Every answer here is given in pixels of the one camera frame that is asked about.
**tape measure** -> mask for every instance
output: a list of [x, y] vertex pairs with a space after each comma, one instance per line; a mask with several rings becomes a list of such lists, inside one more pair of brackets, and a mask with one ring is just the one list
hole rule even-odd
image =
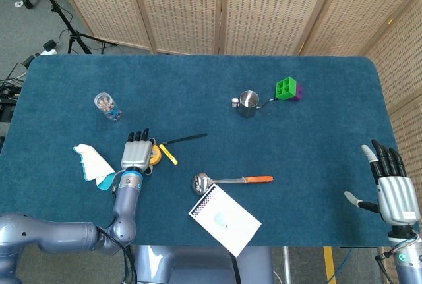
[[150, 165], [158, 164], [161, 161], [161, 156], [161, 150], [156, 144], [154, 144], [151, 151]]
[[167, 148], [163, 144], [160, 144], [159, 147], [160, 147], [161, 150], [163, 150], [163, 152], [170, 159], [170, 161], [173, 162], [174, 165], [179, 164], [179, 162], [177, 162], [176, 158], [173, 157], [173, 155], [170, 153], [170, 151], [167, 150]]

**spoon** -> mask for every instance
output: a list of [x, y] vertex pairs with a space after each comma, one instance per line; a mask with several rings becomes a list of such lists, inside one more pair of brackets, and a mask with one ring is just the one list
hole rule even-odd
[[270, 175], [259, 177], [241, 177], [237, 179], [213, 180], [206, 173], [195, 175], [192, 180], [192, 189], [197, 195], [204, 195], [213, 183], [265, 183], [271, 182], [274, 178]]

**cube toy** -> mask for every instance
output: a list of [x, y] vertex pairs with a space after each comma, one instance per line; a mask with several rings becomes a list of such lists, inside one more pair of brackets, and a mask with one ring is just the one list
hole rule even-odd
[[299, 101], [302, 98], [302, 87], [294, 78], [288, 77], [277, 82], [276, 98], [280, 100], [291, 99]]
[[300, 101], [302, 99], [302, 86], [296, 82], [296, 95], [294, 95], [292, 101]]

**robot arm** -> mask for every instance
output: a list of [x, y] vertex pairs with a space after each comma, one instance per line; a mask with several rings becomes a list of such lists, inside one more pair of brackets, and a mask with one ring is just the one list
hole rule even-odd
[[[150, 173], [152, 143], [148, 131], [129, 135], [122, 158], [125, 170], [121, 176], [113, 208], [113, 223], [103, 229], [123, 246], [130, 244], [136, 235], [136, 203], [142, 187], [143, 172]], [[99, 250], [115, 254], [120, 248], [98, 232], [93, 223], [54, 223], [34, 219], [19, 213], [0, 215], [0, 284], [20, 284], [15, 277], [18, 260], [24, 247], [37, 243], [47, 253], [84, 252]]]
[[371, 165], [378, 204], [364, 202], [348, 191], [344, 195], [353, 205], [379, 213], [392, 226], [388, 233], [392, 249], [375, 258], [381, 269], [384, 268], [382, 260], [393, 255], [399, 282], [422, 284], [422, 239], [413, 228], [421, 219], [415, 187], [406, 175], [400, 154], [376, 140], [372, 140], [372, 144], [376, 155], [366, 145], [362, 150]]

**notebook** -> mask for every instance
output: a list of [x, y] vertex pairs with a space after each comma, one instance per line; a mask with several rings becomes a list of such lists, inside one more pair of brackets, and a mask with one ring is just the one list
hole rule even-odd
[[213, 184], [189, 215], [237, 257], [261, 223], [220, 187]]

